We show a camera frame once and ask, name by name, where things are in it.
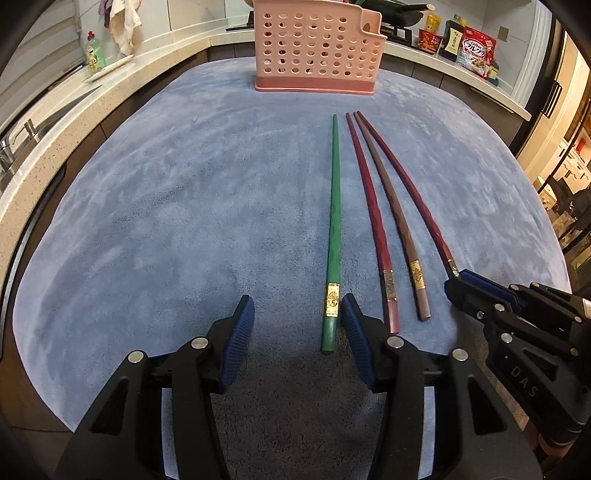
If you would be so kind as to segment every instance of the towel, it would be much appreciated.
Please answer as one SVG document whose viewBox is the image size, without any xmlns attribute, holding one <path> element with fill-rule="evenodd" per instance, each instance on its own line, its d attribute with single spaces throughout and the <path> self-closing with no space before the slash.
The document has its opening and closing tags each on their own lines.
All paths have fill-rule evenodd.
<svg viewBox="0 0 591 480">
<path fill-rule="evenodd" d="M 113 0 L 111 6 L 111 34 L 124 55 L 134 52 L 133 36 L 142 21 L 137 14 L 141 0 Z"/>
</svg>

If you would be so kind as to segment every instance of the red package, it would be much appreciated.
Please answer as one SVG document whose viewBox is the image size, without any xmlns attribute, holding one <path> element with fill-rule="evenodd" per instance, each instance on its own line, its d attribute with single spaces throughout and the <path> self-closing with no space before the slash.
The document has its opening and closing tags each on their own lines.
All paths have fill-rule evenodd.
<svg viewBox="0 0 591 480">
<path fill-rule="evenodd" d="M 495 61 L 496 40 L 473 28 L 464 28 L 457 53 L 457 62 L 482 78 L 486 78 Z"/>
</svg>

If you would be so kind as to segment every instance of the red chopstick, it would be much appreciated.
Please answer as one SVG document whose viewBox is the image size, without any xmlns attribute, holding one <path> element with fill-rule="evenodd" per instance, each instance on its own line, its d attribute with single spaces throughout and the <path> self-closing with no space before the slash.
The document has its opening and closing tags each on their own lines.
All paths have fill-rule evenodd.
<svg viewBox="0 0 591 480">
<path fill-rule="evenodd" d="M 353 139 L 355 155 L 359 163 L 359 171 L 363 181 L 365 199 L 368 203 L 369 220 L 371 221 L 372 231 L 374 233 L 375 250 L 378 257 L 378 269 L 381 276 L 382 297 L 384 299 L 384 323 L 390 328 L 390 333 L 400 331 L 400 318 L 398 315 L 398 302 L 396 299 L 396 290 L 394 288 L 394 271 L 392 269 L 392 259 L 388 251 L 388 240 L 382 223 L 382 215 L 379 212 L 378 199 L 375 196 L 374 184 L 369 173 L 367 162 L 361 149 L 359 137 L 355 131 L 355 126 L 351 120 L 351 115 L 347 113 L 347 123 Z"/>
<path fill-rule="evenodd" d="M 386 144 L 386 142 L 380 136 L 380 134 L 376 131 L 376 129 L 372 126 L 372 124 L 369 123 L 369 121 L 364 117 L 364 115 L 361 112 L 358 111 L 357 113 L 361 117 L 361 120 L 363 121 L 365 126 L 368 128 L 369 132 L 375 138 L 375 141 L 384 151 L 386 157 L 398 173 L 400 180 L 402 180 L 402 183 L 404 183 L 404 186 L 408 190 L 408 194 L 411 196 L 414 204 L 417 206 L 417 209 L 421 214 L 421 217 L 423 217 L 425 225 L 427 226 L 427 230 L 429 230 L 429 233 L 431 234 L 431 237 L 435 242 L 435 246 L 437 247 L 437 251 L 439 252 L 441 261 L 443 262 L 443 267 L 446 269 L 447 276 L 450 278 L 459 276 L 459 272 L 456 266 L 456 262 L 453 259 L 452 252 L 449 250 L 449 247 L 445 243 L 443 235 L 441 234 L 441 230 L 435 223 L 435 220 L 433 220 L 431 212 L 429 212 L 427 205 L 425 205 L 425 202 L 423 201 L 423 198 L 421 197 L 421 194 L 415 187 L 413 181 L 404 171 L 404 168 L 396 158 L 396 155 L 392 153 L 392 150 L 390 150 L 389 146 Z"/>
</svg>

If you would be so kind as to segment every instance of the kitchen counter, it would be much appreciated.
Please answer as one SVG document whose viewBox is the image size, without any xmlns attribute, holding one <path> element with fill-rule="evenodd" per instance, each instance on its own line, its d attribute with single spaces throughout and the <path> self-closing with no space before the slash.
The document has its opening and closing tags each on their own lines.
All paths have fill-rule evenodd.
<svg viewBox="0 0 591 480">
<path fill-rule="evenodd" d="M 136 55 L 131 62 L 107 74 L 96 83 L 82 83 L 87 76 L 86 71 L 73 75 L 66 84 L 52 90 L 40 100 L 30 111 L 30 115 L 25 115 L 22 121 L 31 118 L 33 123 L 36 123 L 58 110 L 69 99 L 100 85 L 100 88 L 74 107 L 41 139 L 0 197 L 0 229 L 3 235 L 0 246 L 2 278 L 7 274 L 20 234 L 43 191 L 89 133 L 143 85 L 179 62 L 209 47 L 253 42 L 252 30 L 231 33 L 225 31 L 228 25 L 239 25 L 245 21 L 245 17 L 224 18 L 169 33 L 167 39 L 155 39 L 152 42 L 157 48 Z M 394 43 L 386 44 L 385 54 L 439 70 L 465 82 L 475 91 L 483 93 L 523 119 L 530 118 L 529 114 L 502 90 L 445 59 Z"/>
</svg>

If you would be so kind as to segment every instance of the fleece blanket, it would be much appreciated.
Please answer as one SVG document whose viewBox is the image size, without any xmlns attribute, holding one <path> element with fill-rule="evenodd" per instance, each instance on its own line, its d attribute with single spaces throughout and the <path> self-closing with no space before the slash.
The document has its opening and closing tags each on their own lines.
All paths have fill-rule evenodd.
<svg viewBox="0 0 591 480">
<path fill-rule="evenodd" d="M 254 59 L 186 72 L 127 119 L 75 179 L 22 279 L 14 333 L 27 374 L 71 429 L 130 351 L 175 351 L 249 294 L 256 316 L 237 382 L 213 408 L 233 479 L 366 478 L 384 398 L 341 335 L 319 352 L 339 116 L 342 293 L 382 317 L 374 240 L 345 113 L 361 110 L 417 185 L 460 269 L 568 289 L 556 236 L 507 147 L 452 95 L 380 71 L 373 96 L 259 93 Z M 401 312 L 420 349 L 478 356 L 482 326 L 452 308 L 446 275 L 387 164 L 423 263 L 419 322 L 400 239 L 376 185 Z M 426 394 L 429 404 L 430 393 Z M 170 434 L 170 413 L 164 410 Z M 426 410 L 421 476 L 430 471 Z M 176 474 L 170 435 L 167 472 Z"/>
</svg>

